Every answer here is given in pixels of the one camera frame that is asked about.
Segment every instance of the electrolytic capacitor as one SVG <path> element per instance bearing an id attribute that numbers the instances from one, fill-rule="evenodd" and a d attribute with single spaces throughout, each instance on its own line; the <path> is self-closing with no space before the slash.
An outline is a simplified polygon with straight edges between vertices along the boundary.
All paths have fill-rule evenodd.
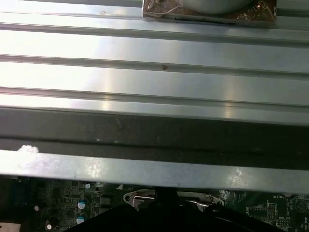
<path id="1" fill-rule="evenodd" d="M 46 222 L 46 228 L 48 230 L 51 230 L 52 228 L 59 226 L 59 224 L 60 224 L 60 219 L 56 217 L 51 217 Z"/>
<path id="2" fill-rule="evenodd" d="M 82 198 L 79 202 L 78 202 L 78 204 L 77 204 L 77 207 L 79 208 L 79 209 L 85 209 L 86 207 L 87 207 L 87 205 L 88 205 L 88 199 L 87 198 Z"/>
<path id="3" fill-rule="evenodd" d="M 86 220 L 87 220 L 87 215 L 84 214 L 84 213 L 82 213 L 82 214 L 80 214 L 80 215 L 77 217 L 76 223 L 77 223 L 77 224 L 81 224 L 81 223 L 83 223 L 83 222 L 86 221 Z"/>

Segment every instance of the capacitor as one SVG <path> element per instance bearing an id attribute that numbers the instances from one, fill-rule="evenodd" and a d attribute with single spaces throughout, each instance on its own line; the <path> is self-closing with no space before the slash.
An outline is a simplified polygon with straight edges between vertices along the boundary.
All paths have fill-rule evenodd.
<path id="1" fill-rule="evenodd" d="M 43 210 L 47 207 L 47 203 L 46 202 L 39 202 L 34 206 L 34 210 L 35 211 L 39 211 L 39 210 Z"/>
<path id="2" fill-rule="evenodd" d="M 91 187 L 91 184 L 85 184 L 85 189 L 90 189 L 90 187 Z"/>
<path id="3" fill-rule="evenodd" d="M 46 228 L 48 230 L 51 230 L 52 228 L 59 226 L 59 224 L 60 224 L 60 219 L 56 217 L 51 217 L 46 222 Z"/>
<path id="4" fill-rule="evenodd" d="M 78 202 L 77 207 L 79 209 L 85 209 L 86 206 L 88 205 L 88 202 L 89 202 L 88 199 L 84 197 Z"/>
<path id="5" fill-rule="evenodd" d="M 83 223 L 83 222 L 86 221 L 86 220 L 87 220 L 87 215 L 86 215 L 85 213 L 82 213 L 82 214 L 80 214 L 80 215 L 77 217 L 76 223 L 77 223 L 77 224 L 81 224 L 81 223 Z"/>

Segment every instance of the reflective metal surface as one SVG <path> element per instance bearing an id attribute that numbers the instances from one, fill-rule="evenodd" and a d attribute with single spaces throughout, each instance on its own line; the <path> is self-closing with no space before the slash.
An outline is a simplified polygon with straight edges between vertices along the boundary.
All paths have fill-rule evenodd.
<path id="1" fill-rule="evenodd" d="M 181 4 L 193 11 L 206 14 L 225 14 L 249 5 L 252 0 L 180 0 Z"/>
<path id="2" fill-rule="evenodd" d="M 309 171 L 0 151 L 0 173 L 193 189 L 308 194 Z"/>
<path id="3" fill-rule="evenodd" d="M 309 17 L 259 29 L 146 21 L 132 7 L 0 11 L 0 106 L 309 125 Z"/>

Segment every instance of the motherboard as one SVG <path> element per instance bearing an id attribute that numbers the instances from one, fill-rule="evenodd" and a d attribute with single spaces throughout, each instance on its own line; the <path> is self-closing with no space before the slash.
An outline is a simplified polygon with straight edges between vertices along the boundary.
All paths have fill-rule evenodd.
<path id="1" fill-rule="evenodd" d="M 23 231 L 62 232 L 111 208 L 127 204 L 129 193 L 150 186 L 37 178 L 0 179 L 0 225 L 18 223 Z M 179 189 L 203 193 L 225 207 L 288 232 L 306 232 L 309 196 L 227 190 Z"/>

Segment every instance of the green circuit board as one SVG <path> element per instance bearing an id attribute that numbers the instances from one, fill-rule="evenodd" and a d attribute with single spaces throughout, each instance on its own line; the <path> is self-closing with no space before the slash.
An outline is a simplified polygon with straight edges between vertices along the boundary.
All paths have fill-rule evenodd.
<path id="1" fill-rule="evenodd" d="M 33 232 L 62 232 L 111 208 L 126 204 L 123 196 L 127 193 L 153 189 L 149 186 L 35 178 L 0 179 L 0 186 L 1 209 L 25 206 L 35 208 L 37 203 L 46 204 L 35 212 L 30 228 Z M 285 231 L 309 230 L 309 196 L 226 190 L 180 190 L 211 194 L 223 200 L 226 207 Z M 48 228 L 50 218 L 57 218 L 57 226 Z"/>

